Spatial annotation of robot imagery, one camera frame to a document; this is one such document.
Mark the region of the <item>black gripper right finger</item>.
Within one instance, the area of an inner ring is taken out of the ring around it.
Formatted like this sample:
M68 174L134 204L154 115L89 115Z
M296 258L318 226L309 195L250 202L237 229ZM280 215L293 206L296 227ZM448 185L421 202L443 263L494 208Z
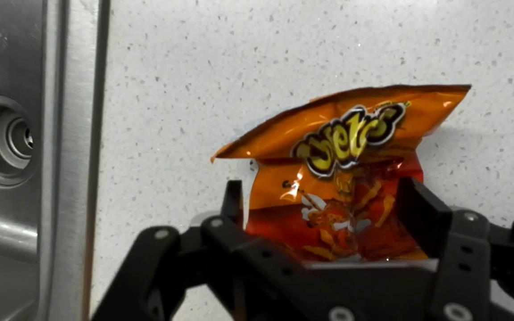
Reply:
M428 186L402 177L396 215L437 260L427 304L430 321L514 321L491 301L491 281L514 297L514 220L509 227L469 208L450 208Z

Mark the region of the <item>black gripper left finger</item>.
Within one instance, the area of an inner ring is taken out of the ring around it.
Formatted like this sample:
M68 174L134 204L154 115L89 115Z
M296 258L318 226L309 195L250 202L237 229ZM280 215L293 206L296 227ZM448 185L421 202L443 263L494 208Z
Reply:
M298 265L241 227L243 185L230 179L221 210L179 231L137 233L91 321L175 321L186 293L205 284L232 321L300 321Z

